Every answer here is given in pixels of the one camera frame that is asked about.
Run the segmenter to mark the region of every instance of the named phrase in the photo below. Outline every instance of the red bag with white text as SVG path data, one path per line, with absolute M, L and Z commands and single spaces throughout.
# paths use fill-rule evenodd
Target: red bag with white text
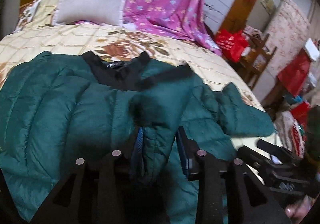
M 238 62 L 244 49 L 249 46 L 249 43 L 241 34 L 242 31 L 231 34 L 222 29 L 221 33 L 215 38 L 215 42 L 221 48 L 223 55 L 233 62 Z

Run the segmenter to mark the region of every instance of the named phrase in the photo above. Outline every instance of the floral bedsheet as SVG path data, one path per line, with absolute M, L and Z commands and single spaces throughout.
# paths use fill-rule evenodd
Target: floral bedsheet
M 220 91 L 226 84 L 233 82 L 247 104 L 263 110 L 240 76 L 223 58 L 211 51 L 191 41 L 115 26 L 86 23 L 53 26 L 51 19 L 58 1 L 41 0 L 32 21 L 24 24 L 20 32 L 10 34 L 0 41 L 0 88 L 13 67 L 32 60 L 43 51 L 69 55 L 93 51 L 106 61 L 129 61 L 146 51 L 152 58 L 174 66 L 187 62 L 212 90 Z M 234 138 L 233 144 L 235 147 L 245 144 L 254 148 L 256 139 Z

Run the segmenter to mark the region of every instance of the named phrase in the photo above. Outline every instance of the screw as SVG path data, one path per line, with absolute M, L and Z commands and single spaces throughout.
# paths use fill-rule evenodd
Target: screw
M 111 153 L 113 156 L 119 156 L 119 155 L 121 155 L 121 151 L 120 150 L 114 150 L 114 151 L 112 151 L 112 153 Z
M 84 159 L 83 159 L 83 158 L 78 158 L 78 159 L 76 160 L 76 164 L 77 164 L 77 165 L 84 164 Z
M 206 156 L 206 155 L 207 155 L 207 152 L 204 151 L 204 150 L 198 150 L 198 151 L 197 151 L 197 155 L 199 155 L 199 156 Z
M 240 158 L 236 158 L 236 159 L 233 160 L 233 163 L 236 164 L 236 165 L 242 165 L 243 161 Z

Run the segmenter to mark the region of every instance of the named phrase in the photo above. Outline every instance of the green puffer jacket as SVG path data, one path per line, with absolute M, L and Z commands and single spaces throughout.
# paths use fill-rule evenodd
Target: green puffer jacket
M 141 78 L 170 68 L 151 59 Z M 137 113 L 144 129 L 142 180 L 158 181 L 171 223 L 195 223 L 197 205 L 198 184 L 186 181 L 174 143 L 179 125 L 224 160 L 235 156 L 230 136 L 274 131 L 270 117 L 244 104 L 232 83 L 216 92 L 192 74 L 141 92 L 121 91 L 99 84 L 81 56 L 49 52 L 11 71 L 0 105 L 1 168 L 26 220 L 77 158 L 96 161 L 122 145 Z

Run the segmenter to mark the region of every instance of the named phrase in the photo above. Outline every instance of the wooden chair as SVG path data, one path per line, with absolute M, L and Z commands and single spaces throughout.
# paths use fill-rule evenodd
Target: wooden chair
M 275 47 L 273 52 L 270 52 L 269 49 L 266 47 L 266 42 L 268 41 L 270 34 L 267 34 L 265 39 L 261 39 L 259 35 L 250 36 L 246 34 L 250 38 L 251 42 L 251 51 L 250 53 L 245 56 L 241 57 L 240 59 L 240 69 L 237 70 L 237 73 L 240 77 L 244 80 L 244 82 L 249 86 L 252 79 L 255 77 L 253 85 L 249 86 L 252 90 L 255 85 L 257 84 L 261 74 L 268 66 L 270 60 L 276 53 L 278 47 Z M 262 56 L 265 59 L 265 62 L 260 66 L 254 66 L 255 61 L 259 56 Z

